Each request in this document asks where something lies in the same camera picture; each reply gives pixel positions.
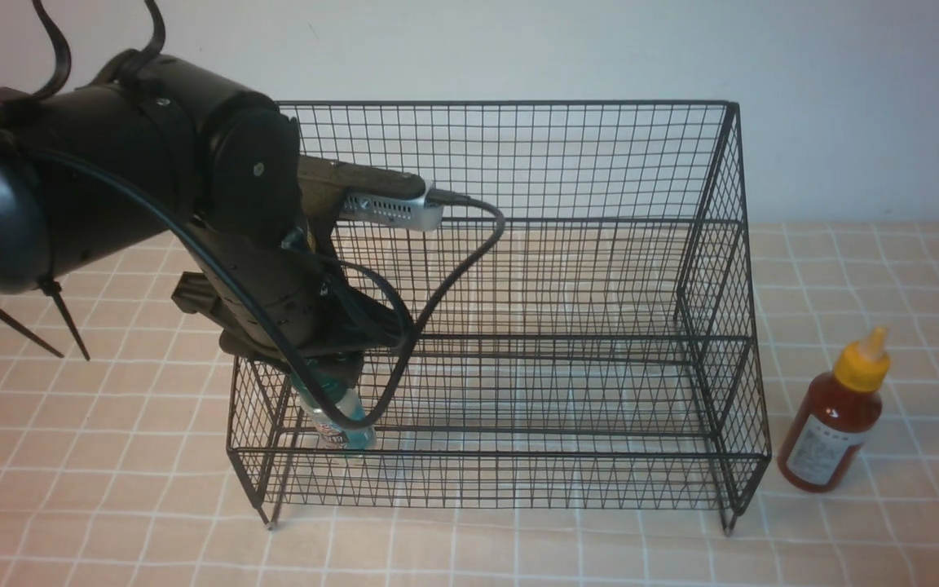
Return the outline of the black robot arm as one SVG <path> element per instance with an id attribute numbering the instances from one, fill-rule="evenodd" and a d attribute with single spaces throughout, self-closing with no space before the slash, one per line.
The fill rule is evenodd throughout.
<path id="1" fill-rule="evenodd" d="M 332 234 L 349 200 L 422 196 L 412 174 L 302 152 L 298 120 L 255 90 L 160 56 L 88 86 L 0 88 L 0 294 L 40 290 L 163 232 L 196 241 L 173 301 L 221 348 L 282 367 L 402 348 L 412 320 L 347 282 Z"/>

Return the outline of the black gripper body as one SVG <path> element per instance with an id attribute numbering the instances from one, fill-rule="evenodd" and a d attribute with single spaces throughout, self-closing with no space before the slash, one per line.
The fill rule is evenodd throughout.
<path id="1" fill-rule="evenodd" d="M 199 245 L 199 268 L 183 273 L 172 298 L 221 327 L 225 353 L 292 371 L 277 345 L 284 339 L 310 370 L 358 377 L 365 352 L 402 351 L 411 341 L 402 298 L 377 272 L 339 259 L 332 220 L 294 224 L 267 244 L 202 222 L 185 228 Z"/>

